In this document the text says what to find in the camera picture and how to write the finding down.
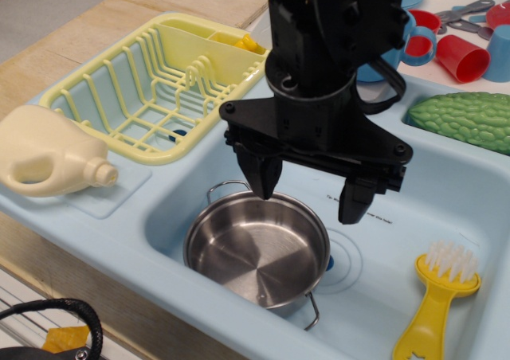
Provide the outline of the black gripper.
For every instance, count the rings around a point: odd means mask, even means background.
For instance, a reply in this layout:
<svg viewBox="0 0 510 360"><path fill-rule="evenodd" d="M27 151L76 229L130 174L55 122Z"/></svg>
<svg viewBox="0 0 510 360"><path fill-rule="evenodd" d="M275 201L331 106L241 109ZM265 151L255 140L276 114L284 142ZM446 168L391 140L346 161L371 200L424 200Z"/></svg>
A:
<svg viewBox="0 0 510 360"><path fill-rule="evenodd" d="M231 100L220 107L229 126L226 142L256 196L272 197L284 161L345 178L338 212L343 225L359 223L377 193L400 190L413 151L367 117L400 101L406 82L382 59L371 67L394 90L390 99L363 102L355 77L324 95L315 89L304 96L288 86L289 75L269 65L272 97Z"/></svg>

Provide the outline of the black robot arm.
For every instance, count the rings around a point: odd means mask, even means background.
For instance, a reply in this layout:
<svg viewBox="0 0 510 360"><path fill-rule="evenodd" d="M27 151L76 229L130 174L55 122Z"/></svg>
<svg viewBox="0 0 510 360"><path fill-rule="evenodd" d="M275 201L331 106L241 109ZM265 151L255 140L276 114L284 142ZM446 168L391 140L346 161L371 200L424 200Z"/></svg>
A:
<svg viewBox="0 0 510 360"><path fill-rule="evenodd" d="M284 162L345 183L338 218L352 225L375 195L399 190L413 151L371 116L404 95L383 54L404 46L402 0L269 0L273 96L234 100L219 112L226 142L252 191L273 195Z"/></svg>

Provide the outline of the blue cup behind arm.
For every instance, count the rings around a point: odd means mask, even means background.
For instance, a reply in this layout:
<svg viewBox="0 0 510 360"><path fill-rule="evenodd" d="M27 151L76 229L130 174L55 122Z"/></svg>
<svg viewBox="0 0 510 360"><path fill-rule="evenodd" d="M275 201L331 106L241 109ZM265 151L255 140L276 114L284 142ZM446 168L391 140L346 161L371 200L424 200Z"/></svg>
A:
<svg viewBox="0 0 510 360"><path fill-rule="evenodd" d="M411 56L407 52L407 46L409 44L410 39L413 36L416 21L414 19L414 16L408 10L405 10L405 12L408 15L409 20L406 23L403 32L404 46L400 49L391 49L390 51L382 55L382 59L394 69L396 69L401 62L407 65L413 65L414 62L416 61L416 58ZM357 73L358 82L375 83L383 80L384 80L383 76L376 72L369 64L365 64L358 69Z"/></svg>

